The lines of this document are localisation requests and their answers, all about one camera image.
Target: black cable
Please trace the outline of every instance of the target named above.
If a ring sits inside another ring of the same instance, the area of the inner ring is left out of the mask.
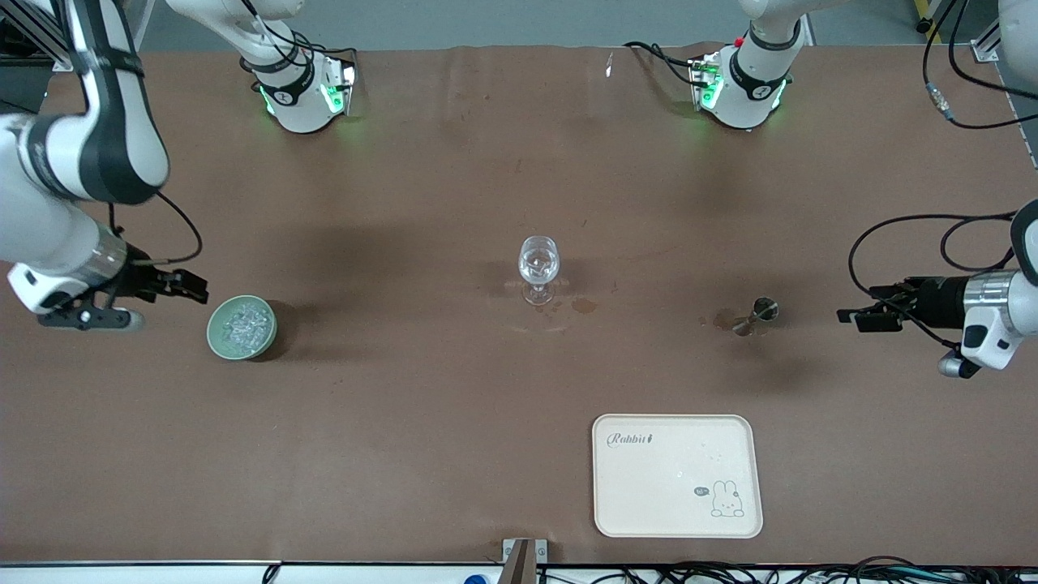
[[[272,563],[268,565],[267,569],[263,573],[263,580],[260,581],[260,584],[270,584],[275,578],[277,578],[278,572],[281,572],[281,564]]]
[[[624,576],[626,576],[628,580],[634,582],[634,584],[649,584],[649,582],[647,582],[646,579],[635,574],[629,567],[621,567],[620,571],[624,573]]]
[[[191,232],[194,233],[195,235],[195,250],[182,257],[170,257],[166,259],[141,259],[138,261],[134,261],[134,263],[138,266],[168,266],[171,263],[183,263],[188,259],[193,259],[197,257],[198,254],[201,253],[202,241],[201,241],[201,233],[198,232],[198,227],[195,226],[194,221],[192,221],[191,217],[188,217],[187,213],[185,213],[180,206],[177,206],[176,203],[173,202],[171,198],[163,194],[162,191],[156,191],[155,194],[157,194],[159,198],[165,200],[166,204],[172,207],[173,211],[176,211],[176,214],[180,215],[182,219],[184,219],[185,223],[187,223],[188,228],[190,228]]]
[[[984,577],[977,578],[966,568],[951,567],[950,569],[953,573],[965,575],[967,582],[972,584],[984,584],[988,580]],[[914,584],[919,581],[932,582],[934,584],[962,584],[962,580],[935,573],[931,568],[917,566],[908,560],[897,556],[873,556],[867,558],[854,564],[851,573],[854,575],[856,581],[867,578],[900,584]]]
[[[15,102],[8,102],[7,100],[4,100],[4,99],[0,99],[0,103],[4,104],[6,106],[12,107],[12,108],[15,108],[17,110],[24,111],[26,113],[31,113],[33,115],[39,113],[38,111],[33,111],[33,110],[25,107],[24,105],[18,105]]]
[[[933,39],[934,39],[934,37],[937,34],[937,29],[939,29],[940,26],[943,24],[945,24],[945,21],[948,19],[948,16],[951,15],[951,12],[952,12],[952,8],[954,8],[955,5],[959,3],[959,1],[960,0],[950,0],[948,2],[948,5],[945,6],[945,10],[940,13],[940,19],[937,20],[937,24],[935,24],[933,26],[933,28],[930,31],[930,36],[926,39],[926,48],[923,49],[923,84],[927,85],[927,89],[928,90],[929,90],[929,86],[930,86],[930,51],[933,48]],[[956,73],[958,73],[961,69],[958,66],[958,62],[955,60],[955,51],[954,51],[954,48],[955,48],[955,38],[956,38],[955,35],[958,32],[958,25],[959,25],[959,23],[962,20],[962,13],[963,13],[963,11],[965,9],[965,6],[966,6],[966,2],[964,2],[961,5],[960,9],[959,9],[959,16],[958,16],[958,19],[956,20],[955,27],[952,29],[952,37],[949,39],[950,41],[949,41],[949,45],[948,45],[948,47],[949,47],[949,61],[952,63],[952,68],[956,69]],[[976,79],[976,80],[978,82],[980,82],[980,84],[987,83],[986,81],[983,81],[981,79]],[[1007,90],[1007,91],[1009,90],[1009,87],[1004,87],[1004,86],[995,86],[993,88],[1002,88],[1003,90]],[[949,114],[948,116],[946,116],[946,118],[953,126],[955,126],[957,128],[962,128],[964,130],[992,130],[992,129],[995,129],[995,128],[1003,128],[1003,127],[1006,127],[1006,126],[1012,126],[1014,123],[1019,123],[1021,121],[1030,121],[1032,119],[1038,119],[1038,113],[1032,114],[1032,115],[1027,115],[1025,117],[1014,117],[1012,119],[1006,119],[1004,121],[995,121],[993,123],[965,123],[965,122],[959,121],[958,119],[955,119],[955,116],[951,115],[951,114]]]
[[[108,228],[112,229],[112,232],[114,232],[115,234],[118,234],[118,231],[116,230],[117,227],[115,226],[115,203],[114,202],[109,202],[108,203]]]
[[[830,574],[830,573],[832,573],[835,571],[841,569],[842,567],[844,567],[844,566],[841,565],[841,564],[822,564],[822,565],[817,565],[817,566],[815,566],[812,569],[804,569],[799,575],[794,576],[792,579],[790,579],[790,581],[787,582],[786,584],[802,584],[803,581],[807,580],[811,576],[814,576],[816,574],[827,575],[827,574]]]
[[[730,564],[723,562],[705,562],[705,561],[689,561],[680,562],[670,566],[673,572],[681,571],[682,582],[687,581],[693,576],[701,578],[708,578],[719,584],[760,584],[753,574],[745,569],[745,567]],[[746,581],[741,581],[736,578],[733,573],[738,573],[746,577]]]
[[[949,227],[949,229],[946,230],[945,234],[941,235],[941,238],[940,238],[940,258],[944,259],[948,265],[952,266],[953,268],[955,268],[957,270],[962,270],[962,271],[986,272],[986,271],[991,271],[991,270],[1001,270],[1001,269],[1005,268],[1006,263],[1008,263],[1009,260],[1012,259],[1013,256],[1015,255],[1015,253],[1013,252],[1013,248],[1012,247],[1010,247],[1009,250],[1006,251],[1006,254],[1003,255],[1001,259],[999,259],[998,261],[991,263],[990,266],[984,266],[984,267],[975,268],[975,267],[971,267],[971,266],[964,266],[964,265],[956,261],[955,259],[953,259],[948,254],[948,240],[952,237],[952,233],[954,233],[956,230],[960,229],[961,227],[964,227],[964,226],[968,225],[969,223],[975,223],[977,221],[985,221],[985,220],[987,220],[987,221],[994,221],[994,220],[1012,221],[1013,217],[1015,215],[1016,215],[1016,212],[1014,211],[1012,213],[1006,213],[1006,214],[1001,215],[1001,216],[992,216],[992,217],[987,217],[987,218],[982,218],[982,219],[962,219],[961,221],[955,223],[954,225],[952,225],[951,227]]]
[[[671,69],[671,73],[673,73],[674,76],[677,77],[678,79],[681,79],[685,83],[692,85],[694,87],[707,86],[707,84],[703,83],[702,81],[692,81],[691,79],[688,78],[688,76],[682,75],[681,72],[678,71],[678,68],[675,65],[681,65],[687,68],[689,66],[688,61],[681,60],[667,55],[666,53],[663,52],[663,49],[655,43],[653,43],[652,45],[646,45],[640,40],[631,40],[630,43],[624,43],[624,47],[627,47],[629,49],[645,49],[646,51],[649,51],[649,54],[663,61],[663,63],[666,64],[667,68]]]
[[[574,582],[572,580],[567,580],[567,579],[563,578],[562,576],[555,576],[555,575],[552,575],[552,574],[548,574],[548,569],[547,568],[541,568],[541,575],[540,576],[541,576],[541,578],[548,578],[550,580],[555,580],[557,582],[562,582],[563,584],[577,584],[576,582]]]
[[[902,309],[901,307],[897,306],[896,304],[892,303],[891,301],[887,301],[886,299],[883,299],[883,298],[879,297],[879,295],[874,294],[874,291],[872,291],[871,289],[869,289],[868,286],[866,286],[865,284],[863,284],[862,281],[857,277],[857,272],[854,270],[854,255],[855,255],[855,253],[857,253],[857,248],[862,245],[862,243],[870,234],[872,234],[874,231],[876,231],[876,230],[878,230],[878,229],[880,229],[880,228],[882,228],[882,227],[884,227],[886,225],[891,225],[891,224],[894,224],[894,223],[900,223],[900,222],[904,222],[904,221],[919,221],[919,220],[926,220],[926,219],[948,219],[948,220],[955,220],[955,221],[961,221],[961,220],[964,220],[964,219],[969,219],[971,221],[979,221],[979,220],[1002,219],[1002,218],[1006,217],[1007,215],[1009,215],[1009,213],[999,213],[998,215],[956,215],[956,214],[951,214],[951,213],[924,213],[924,214],[917,214],[917,215],[902,215],[900,217],[894,217],[892,219],[886,219],[886,220],[880,221],[880,222],[872,225],[868,229],[866,229],[865,232],[863,232],[861,235],[858,235],[857,240],[854,241],[854,244],[851,245],[850,252],[847,253],[847,271],[850,273],[850,279],[851,279],[851,281],[854,282],[854,285],[856,285],[858,289],[861,289],[862,291],[864,291],[864,294],[866,294],[870,299],[872,299],[872,300],[874,300],[874,301],[876,301],[878,303],[881,303],[881,304],[885,305],[887,308],[890,308],[891,310],[897,312],[903,318],[906,318],[906,319],[910,321],[912,324],[916,325],[916,327],[919,327],[919,329],[923,333],[925,333],[927,335],[927,337],[930,337],[931,339],[933,339],[934,341],[940,343],[943,346],[945,346],[945,347],[947,347],[949,350],[952,350],[954,352],[958,352],[959,351],[959,344],[958,343],[954,343],[952,341],[949,341],[949,340],[940,337],[939,335],[937,335],[936,333],[934,333],[933,331],[931,331],[929,327],[927,327],[926,325],[924,325],[923,322],[921,322],[920,319],[918,319],[911,313],[909,313],[908,311]]]
[[[592,580],[591,584],[602,584],[602,582],[607,582],[609,580],[613,580],[613,579],[617,579],[617,578],[623,578],[623,579],[626,580],[627,579],[627,575],[624,574],[623,572],[621,572],[620,574],[610,574],[610,575],[603,576],[601,578],[597,578],[595,580]]]
[[[969,5],[969,0],[962,0],[962,5],[961,7],[959,7],[959,16],[958,18],[955,19],[955,26],[952,27],[952,36],[948,39],[948,60],[952,64],[952,68],[955,69],[955,74],[961,77],[962,79],[965,79],[966,81],[976,83],[977,85],[980,85],[982,87],[987,87],[988,89],[1006,91],[1007,93],[1012,93],[1014,95],[1018,95],[1021,98],[1028,98],[1029,100],[1038,100],[1038,93],[1026,91],[1023,89],[1017,89],[1014,87],[1009,87],[999,83],[991,83],[990,81],[979,79],[962,71],[962,68],[959,66],[959,63],[955,58],[955,46],[957,45],[955,39],[958,36],[959,25],[962,24],[962,16],[965,13],[966,6],[968,5]]]
[[[260,13],[256,11],[255,7],[252,5],[252,2],[250,0],[242,0],[242,3],[245,4],[245,8],[254,18],[260,18],[261,22],[263,22],[263,19],[260,17]],[[297,63],[295,61],[290,60],[284,55],[284,53],[281,52],[281,49],[277,46],[277,43],[274,44],[274,48],[277,50],[278,54],[280,54],[283,59],[289,60],[289,62],[292,62],[292,64],[299,65],[299,66],[308,66],[308,65],[312,64],[313,63],[313,55],[312,55],[313,51],[320,51],[320,52],[326,53],[326,54],[352,53],[353,54],[353,60],[350,61],[350,62],[352,64],[356,64],[356,62],[357,62],[357,49],[355,49],[353,47],[346,47],[346,48],[343,48],[343,49],[329,49],[327,46],[325,46],[325,45],[323,45],[321,43],[310,43],[310,39],[307,38],[304,34],[300,33],[300,32],[293,31],[293,36],[298,37],[298,38],[302,38],[302,43],[300,43],[296,38],[285,38],[284,36],[281,36],[277,31],[275,31],[273,28],[271,28],[270,25],[268,25],[266,22],[264,22],[263,25],[264,25],[264,28],[267,29],[267,32],[270,32],[271,34],[273,34],[274,36],[280,38],[281,40],[283,40],[285,43],[289,43],[293,47],[296,47],[297,49],[300,49],[300,50],[304,51],[303,52],[303,56],[304,56],[304,58],[306,58],[306,62],[303,63],[303,64],[300,64],[300,63]]]
[[[681,584],[681,581],[678,580],[678,577],[674,574],[674,571],[657,569],[656,574],[659,574],[659,580],[656,581],[656,584],[662,584],[664,580],[671,582],[671,584]]]

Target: wine glass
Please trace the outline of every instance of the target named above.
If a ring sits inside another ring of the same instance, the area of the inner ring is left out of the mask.
[[[554,297],[548,285],[558,275],[558,246],[550,237],[527,237],[519,249],[519,274],[526,280],[523,299],[535,307],[551,302]]]

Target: liquid stain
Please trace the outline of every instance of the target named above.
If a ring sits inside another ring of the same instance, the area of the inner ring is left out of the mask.
[[[577,299],[570,306],[580,314],[591,314],[598,308],[598,303],[592,303],[588,299]]]
[[[718,331],[731,331],[739,324],[739,317],[732,309],[721,309],[714,316],[714,329]]]

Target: brown table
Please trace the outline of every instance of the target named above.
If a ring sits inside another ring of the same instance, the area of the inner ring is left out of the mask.
[[[2,296],[0,557],[482,560],[536,535],[568,562],[1038,563],[1038,344],[957,382],[918,331],[835,316],[869,304],[846,273],[867,226],[1038,192],[1018,130],[943,121],[920,56],[804,50],[745,133],[627,50],[362,54],[359,115],[298,136],[237,55],[147,55],[165,192],[206,235],[189,267],[212,303],[128,302],[147,329],[109,336],[45,331]],[[961,118],[1009,115],[943,60]],[[78,99],[59,76],[48,104]],[[158,200],[119,222],[156,256],[192,245]],[[947,226],[891,227],[863,278],[950,274]],[[543,312],[518,298],[531,233],[563,257]],[[952,251],[1007,244],[981,225]],[[209,314],[240,294],[277,301],[275,359],[210,354]],[[712,326],[763,295],[782,304],[767,335]],[[745,417],[763,532],[600,535],[589,437],[605,413]]]

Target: cable connector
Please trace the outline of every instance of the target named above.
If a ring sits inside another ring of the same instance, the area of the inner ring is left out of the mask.
[[[948,105],[948,100],[945,99],[945,94],[940,92],[933,83],[926,84],[926,91],[930,94],[930,101],[933,102],[933,107],[937,108],[937,111],[945,116],[945,119],[953,119],[955,117],[952,114],[952,106]]]

